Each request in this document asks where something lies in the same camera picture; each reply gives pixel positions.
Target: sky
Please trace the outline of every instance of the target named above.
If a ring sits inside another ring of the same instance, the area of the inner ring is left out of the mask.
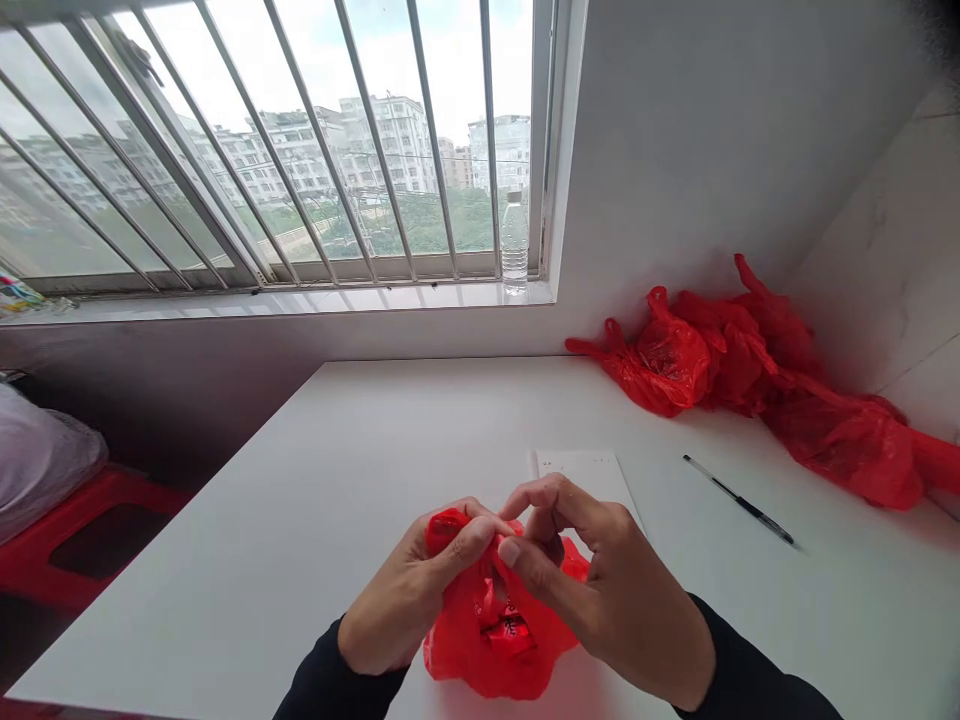
[[[377,97],[407,95],[422,101],[405,0],[345,0],[367,88]],[[340,98],[356,97],[353,76],[333,0],[276,0],[307,90],[315,105],[338,110]],[[530,113],[533,0],[490,0],[494,113]],[[257,109],[302,109],[261,0],[210,0],[209,7]],[[484,116],[483,66],[477,0],[419,0],[421,34],[437,132],[467,143],[467,123]],[[248,113],[193,3],[153,8],[147,14],[207,119],[249,130]],[[136,18],[118,13],[127,35],[153,56],[173,108],[191,116]],[[95,112],[119,132],[123,115],[102,81],[59,26],[36,35],[64,67]],[[0,33],[0,67],[58,131],[89,130],[49,73],[11,32]],[[0,122],[15,136],[38,131],[36,123],[0,87]]]

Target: pen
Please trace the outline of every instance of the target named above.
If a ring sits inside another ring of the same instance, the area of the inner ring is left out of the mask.
[[[683,459],[686,460],[686,461],[687,461],[688,463],[690,463],[691,465],[693,465],[693,466],[694,466],[697,470],[699,470],[706,478],[708,478],[710,481],[712,481],[714,484],[716,484],[716,485],[717,485],[721,490],[723,490],[727,495],[729,495],[729,496],[732,497],[734,500],[736,500],[736,501],[737,501],[737,505],[739,505],[739,506],[742,507],[744,510],[746,510],[748,513],[750,513],[751,515],[753,515],[757,520],[759,520],[759,521],[762,522],[764,525],[766,525],[770,530],[773,530],[773,532],[775,532],[775,533],[777,534],[777,536],[778,536],[781,540],[783,540],[783,541],[784,541],[785,543],[787,543],[788,545],[794,545],[794,544],[795,544],[794,541],[793,541],[793,538],[790,536],[790,533],[788,533],[788,532],[787,532],[786,530],[784,530],[782,527],[780,527],[779,525],[777,525],[777,523],[775,523],[773,520],[771,520],[771,519],[768,518],[766,515],[764,515],[762,512],[760,512],[760,510],[759,510],[758,508],[756,508],[756,507],[754,507],[753,505],[751,505],[749,502],[747,502],[747,501],[744,500],[742,497],[740,497],[740,496],[737,495],[735,492],[733,492],[733,490],[731,490],[731,489],[728,488],[726,485],[724,485],[722,482],[720,482],[719,480],[717,480],[713,475],[710,474],[710,471],[707,470],[703,465],[701,465],[700,463],[698,463],[696,460],[694,460],[694,459],[693,459],[692,457],[690,457],[689,455],[684,455],[684,456],[683,456]]]

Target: red plastic bag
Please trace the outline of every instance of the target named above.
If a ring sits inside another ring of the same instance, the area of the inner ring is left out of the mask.
[[[674,417],[696,405],[710,380],[710,350],[687,322],[670,313],[667,291],[647,295],[652,320],[633,346],[613,318],[606,322],[608,348],[570,338],[566,348],[600,361],[607,374],[635,403],[657,415]]]
[[[886,401],[838,395],[813,378],[794,381],[798,389],[761,415],[793,459],[875,505],[916,505],[923,483],[914,467],[915,433],[899,412]]]
[[[747,417],[762,412],[768,376],[779,370],[747,309],[684,290],[670,311],[695,328],[710,348],[707,395],[701,404],[708,409],[720,405]]]
[[[760,328],[767,351],[777,365],[804,373],[820,381],[826,380],[823,365],[813,347],[813,331],[790,306],[790,298],[770,292],[740,253],[734,255],[740,281],[749,290],[730,302],[747,309]]]
[[[469,522],[456,508],[430,518],[427,553],[441,552]],[[517,534],[520,523],[510,524]],[[443,610],[423,643],[423,660],[434,680],[460,678],[485,698],[535,700],[553,673],[557,659],[577,639],[556,613],[535,600],[497,555],[502,538],[447,586]],[[590,569],[569,538],[563,538],[561,570],[585,582]],[[497,597],[502,580],[506,601]]]
[[[910,431],[913,438],[913,466],[930,488],[960,494],[960,447]]]

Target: water bottle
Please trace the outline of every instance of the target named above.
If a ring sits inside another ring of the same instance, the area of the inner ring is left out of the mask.
[[[507,193],[507,209],[500,223],[500,269],[508,295],[520,295],[527,289],[527,252],[529,231],[520,200],[523,192]]]

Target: paper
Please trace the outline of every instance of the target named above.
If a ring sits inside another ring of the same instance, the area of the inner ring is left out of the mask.
[[[627,482],[623,479],[617,456],[609,451],[597,450],[537,450],[537,476],[543,477],[552,472],[566,475],[574,483],[604,502],[618,502],[633,515],[641,532],[643,523],[630,497]],[[584,557],[592,557],[576,533],[568,530],[563,533],[573,538],[577,549]]]

